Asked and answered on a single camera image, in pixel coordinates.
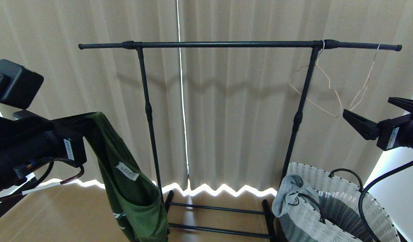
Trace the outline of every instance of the beige curtain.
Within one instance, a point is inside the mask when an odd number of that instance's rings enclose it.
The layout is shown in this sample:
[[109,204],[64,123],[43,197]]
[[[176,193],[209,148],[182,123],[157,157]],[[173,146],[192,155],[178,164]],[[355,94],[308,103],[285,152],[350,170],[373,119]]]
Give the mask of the beige curtain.
[[[0,1],[0,59],[22,64],[45,77],[28,110],[48,119],[104,112],[142,171],[156,180],[136,51],[79,50],[79,43],[126,40],[178,41],[174,1]],[[146,49],[153,121],[162,184],[187,186],[179,52]],[[0,105],[7,118],[14,109]],[[83,181],[100,179],[86,144]],[[50,178],[77,170],[56,164]]]
[[[374,121],[402,113],[390,96],[413,92],[413,1],[180,1],[182,41],[322,40],[402,44],[379,51],[369,88],[354,112]],[[189,176],[235,190],[278,187],[311,49],[183,49]],[[363,86],[375,50],[325,50],[319,65],[348,108]],[[315,70],[315,103],[338,112],[334,92]],[[346,121],[306,103],[291,161],[331,171],[346,167],[366,180],[381,150]]]

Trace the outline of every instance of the black basket handle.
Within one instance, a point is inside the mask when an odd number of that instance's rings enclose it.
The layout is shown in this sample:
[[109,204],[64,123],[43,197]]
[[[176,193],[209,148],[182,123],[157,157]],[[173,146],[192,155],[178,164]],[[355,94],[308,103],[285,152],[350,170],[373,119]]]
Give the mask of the black basket handle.
[[299,193],[298,196],[301,196],[301,197],[304,197],[304,198],[309,199],[312,203],[314,203],[314,204],[318,207],[318,209],[320,210],[320,222],[322,222],[323,224],[325,224],[326,222],[325,222],[325,220],[324,220],[324,211],[323,211],[323,208],[320,206],[320,204],[319,204],[316,200],[314,200],[312,197],[310,197],[310,196],[308,196],[308,195],[306,195],[306,194]]
[[352,170],[349,170],[349,169],[340,168],[340,169],[332,170],[332,172],[330,172],[330,174],[329,174],[329,177],[333,177],[333,176],[334,176],[334,173],[337,172],[337,171],[350,172],[350,173],[352,173],[354,176],[356,176],[357,180],[359,181],[359,192],[362,192],[362,191],[363,191],[363,182],[362,182],[362,179],[360,179],[360,176],[357,175],[356,172],[354,172],[354,171],[352,171]]

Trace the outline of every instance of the black metal clothes rack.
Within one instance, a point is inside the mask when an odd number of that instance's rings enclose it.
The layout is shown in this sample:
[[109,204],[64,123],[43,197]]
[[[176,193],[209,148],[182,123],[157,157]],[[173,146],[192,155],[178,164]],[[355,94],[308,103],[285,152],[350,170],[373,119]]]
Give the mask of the black metal clothes rack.
[[293,152],[294,143],[296,141],[297,132],[299,126],[302,122],[302,112],[305,105],[305,100],[308,94],[308,89],[311,83],[311,78],[314,71],[315,62],[318,57],[318,53],[321,49],[335,49],[335,48],[353,48],[353,49],[384,49],[384,50],[394,50],[400,51],[402,49],[401,45],[390,45],[390,44],[377,44],[377,43],[351,43],[351,42],[340,42],[337,40],[317,40],[317,41],[237,41],[237,42],[135,42],[135,41],[126,41],[123,43],[98,43],[98,44],[79,44],[80,49],[97,49],[97,48],[124,48],[124,49],[135,49],[138,52],[139,65],[141,68],[141,77],[142,77],[142,86],[144,89],[144,98],[145,98],[145,113],[148,121],[148,128],[150,131],[151,138],[151,148],[153,151],[154,159],[154,168],[156,169],[157,185],[160,190],[160,197],[162,203],[165,204],[166,211],[168,212],[171,205],[182,206],[182,207],[191,207],[191,208],[202,208],[202,209],[213,209],[213,210],[223,210],[229,212],[237,213],[252,213],[260,214],[265,216],[266,227],[268,229],[268,234],[260,233],[250,233],[243,231],[235,230],[223,230],[219,228],[209,228],[209,227],[199,227],[199,226],[190,226],[185,224],[173,224],[169,223],[170,227],[189,229],[189,230],[202,230],[210,231],[216,233],[226,233],[233,235],[241,236],[250,236],[269,239],[271,242],[278,241],[275,228],[274,228],[274,219],[275,217],[269,209],[269,204],[267,200],[263,200],[262,207],[263,211],[252,211],[252,210],[241,210],[233,208],[222,208],[222,207],[211,207],[203,205],[194,205],[194,204],[185,204],[185,203],[176,203],[172,202],[173,191],[170,191],[166,201],[163,200],[162,193],[162,183],[160,181],[159,173],[159,162],[157,159],[157,148],[156,148],[156,139],[154,137],[154,127],[153,127],[153,116],[152,116],[152,107],[150,104],[150,98],[148,96],[148,87],[147,87],[147,75],[145,73],[145,63],[144,63],[144,53],[143,49],[145,48],[234,48],[234,47],[244,47],[244,48],[311,48],[311,57],[310,63],[308,65],[308,71],[305,78],[305,84],[302,89],[301,98],[299,101],[299,106],[297,112],[294,115],[293,127],[291,129],[290,141],[288,143],[286,158],[283,165],[283,172],[281,180],[286,176],[288,164],[290,163],[291,154]]

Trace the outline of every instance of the white wire hanger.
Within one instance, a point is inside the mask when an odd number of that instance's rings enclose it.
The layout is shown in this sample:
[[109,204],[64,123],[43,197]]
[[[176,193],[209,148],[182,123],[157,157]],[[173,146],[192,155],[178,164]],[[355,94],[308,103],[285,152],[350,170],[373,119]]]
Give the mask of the white wire hanger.
[[[317,67],[317,68],[323,73],[323,75],[327,78],[327,81],[328,81],[328,83],[329,83],[328,88],[329,88],[329,90],[334,91],[334,93],[335,93],[335,95],[336,95],[336,98],[337,98],[337,100],[338,100],[338,102],[339,102],[339,112],[338,112],[336,115],[334,115],[334,114],[328,112],[326,109],[318,106],[316,103],[314,103],[313,101],[309,100],[308,98],[306,98],[306,100],[309,101],[310,103],[312,103],[312,104],[313,104],[314,106],[316,106],[318,109],[320,109],[320,110],[322,110],[323,112],[327,113],[328,115],[330,115],[330,116],[332,116],[332,117],[334,117],[334,118],[339,118],[339,116],[340,116],[341,113],[342,113],[342,102],[341,102],[340,96],[339,96],[337,90],[331,87],[331,80],[330,80],[329,76],[328,76],[328,75],[326,74],[326,72],[318,65],[318,61],[319,61],[319,58],[320,58],[320,54],[323,52],[324,47],[325,47],[325,42],[324,42],[324,40],[322,40],[322,42],[323,42],[323,48],[322,48],[322,49],[320,50],[320,52],[318,53],[317,60],[316,60],[316,62],[315,62],[315,66],[314,66],[314,67]],[[372,61],[371,69],[369,70],[368,77],[366,78],[365,83],[363,84],[362,88],[357,92],[356,96],[353,98],[353,101],[352,101],[351,104],[350,104],[350,107],[349,107],[349,110],[350,110],[350,111],[352,111],[355,107],[357,107],[357,106],[361,103],[361,101],[363,100],[363,97],[365,96],[366,90],[368,89],[369,78],[370,78],[370,76],[371,76],[372,68],[374,67],[375,57],[377,56],[377,53],[378,53],[379,48],[380,48],[380,45],[378,45],[377,51],[375,52],[374,60]],[[299,72],[299,71],[300,71],[302,68],[304,68],[304,67],[308,67],[308,65],[304,65],[304,66],[299,67],[299,69],[295,70],[291,75],[293,75],[293,74],[296,73],[296,72]],[[297,90],[296,87],[294,87],[294,86],[292,85],[292,83],[291,83],[291,78],[288,80],[288,84],[289,84],[297,93],[299,93],[299,94],[301,95],[301,92],[300,92],[299,90]],[[362,97],[361,97],[360,100],[353,106],[354,102],[356,101],[356,99],[358,98],[358,96],[359,96],[359,94],[362,92],[362,90],[363,90]]]

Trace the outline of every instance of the white label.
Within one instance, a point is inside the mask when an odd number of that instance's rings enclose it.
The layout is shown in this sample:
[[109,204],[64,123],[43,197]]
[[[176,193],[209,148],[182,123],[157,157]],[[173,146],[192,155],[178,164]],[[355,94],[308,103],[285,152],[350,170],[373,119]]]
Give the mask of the white label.
[[72,152],[71,142],[67,139],[63,139],[63,142],[65,143],[66,153],[68,154],[68,159],[74,161],[75,159],[74,159],[74,153]]
[[127,167],[127,165],[123,164],[122,162],[120,162],[117,166],[117,169],[119,169],[127,178],[136,181],[136,178],[138,178],[139,174],[136,172],[133,172],[132,170],[130,170],[129,167]]
[[399,131],[399,127],[396,127],[392,130],[392,134],[390,135],[389,143],[387,144],[387,149],[390,149],[394,146],[394,142],[396,141],[398,131]]

